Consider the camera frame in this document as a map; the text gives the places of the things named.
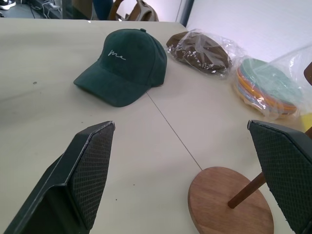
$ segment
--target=white wall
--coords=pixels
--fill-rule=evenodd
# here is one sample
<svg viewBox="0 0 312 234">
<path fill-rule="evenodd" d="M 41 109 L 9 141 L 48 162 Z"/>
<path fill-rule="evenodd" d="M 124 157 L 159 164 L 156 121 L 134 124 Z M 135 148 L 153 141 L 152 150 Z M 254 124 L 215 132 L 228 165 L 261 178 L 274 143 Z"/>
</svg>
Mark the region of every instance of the white wall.
<svg viewBox="0 0 312 234">
<path fill-rule="evenodd" d="M 185 0 L 144 0 L 147 4 L 155 9 L 158 14 L 159 21 L 175 22 L 181 1 Z M 125 17 L 126 13 L 130 14 L 133 10 L 136 0 L 124 0 L 119 9 L 118 14 Z"/>
<path fill-rule="evenodd" d="M 195 0 L 187 28 L 236 41 L 270 61 L 312 42 L 312 0 Z"/>
</svg>

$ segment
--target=shoe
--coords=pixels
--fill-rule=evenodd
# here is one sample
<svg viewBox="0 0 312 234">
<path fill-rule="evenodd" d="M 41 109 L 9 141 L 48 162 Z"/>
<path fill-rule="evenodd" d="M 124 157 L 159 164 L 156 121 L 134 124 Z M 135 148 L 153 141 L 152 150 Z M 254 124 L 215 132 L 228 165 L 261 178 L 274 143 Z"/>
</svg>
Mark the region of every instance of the shoe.
<svg viewBox="0 0 312 234">
<path fill-rule="evenodd" d="M 15 0 L 0 0 L 0 9 L 9 10 L 12 6 L 15 6 Z"/>
</svg>

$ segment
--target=clear plastic packaging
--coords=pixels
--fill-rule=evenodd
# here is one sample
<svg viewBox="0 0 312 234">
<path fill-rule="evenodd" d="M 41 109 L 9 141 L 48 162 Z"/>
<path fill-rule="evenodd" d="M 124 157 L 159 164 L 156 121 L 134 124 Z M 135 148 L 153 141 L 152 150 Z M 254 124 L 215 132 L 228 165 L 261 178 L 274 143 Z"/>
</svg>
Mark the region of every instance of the clear plastic packaging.
<svg viewBox="0 0 312 234">
<path fill-rule="evenodd" d="M 271 62 L 246 57 L 233 71 L 234 90 L 269 119 L 311 113 L 311 62 L 312 44 Z"/>
<path fill-rule="evenodd" d="M 206 74 L 224 78 L 245 53 L 235 42 L 213 34 L 192 30 L 173 35 L 167 51 L 182 63 Z"/>
</svg>

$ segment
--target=hat stand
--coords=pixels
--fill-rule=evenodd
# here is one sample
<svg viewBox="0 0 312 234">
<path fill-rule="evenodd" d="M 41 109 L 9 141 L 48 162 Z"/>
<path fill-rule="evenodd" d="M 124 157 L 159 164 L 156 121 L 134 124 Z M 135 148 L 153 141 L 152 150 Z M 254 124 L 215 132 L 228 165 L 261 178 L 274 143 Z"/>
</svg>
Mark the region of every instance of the hat stand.
<svg viewBox="0 0 312 234">
<path fill-rule="evenodd" d="M 189 188 L 188 205 L 200 234 L 273 234 L 271 210 L 258 190 L 263 173 L 253 181 L 223 167 L 200 172 Z"/>
</svg>

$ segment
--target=white table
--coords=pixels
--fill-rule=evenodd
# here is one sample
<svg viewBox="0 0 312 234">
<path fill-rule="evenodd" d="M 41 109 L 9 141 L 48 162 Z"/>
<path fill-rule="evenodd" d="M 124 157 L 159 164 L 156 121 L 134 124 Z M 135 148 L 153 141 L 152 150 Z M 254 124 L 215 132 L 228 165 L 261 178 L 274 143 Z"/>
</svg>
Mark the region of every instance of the white table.
<svg viewBox="0 0 312 234">
<path fill-rule="evenodd" d="M 262 116 L 225 81 L 168 58 L 165 84 L 123 108 L 73 84 L 110 32 L 145 28 L 165 45 L 185 30 L 180 24 L 2 19 L 0 27 L 0 232 L 74 134 L 107 120 L 116 131 L 92 234 L 197 234 L 187 192 L 200 168 L 229 167 L 249 179 L 261 171 L 246 125 Z M 275 233 L 292 233 L 268 188 L 261 191 Z"/>
</svg>

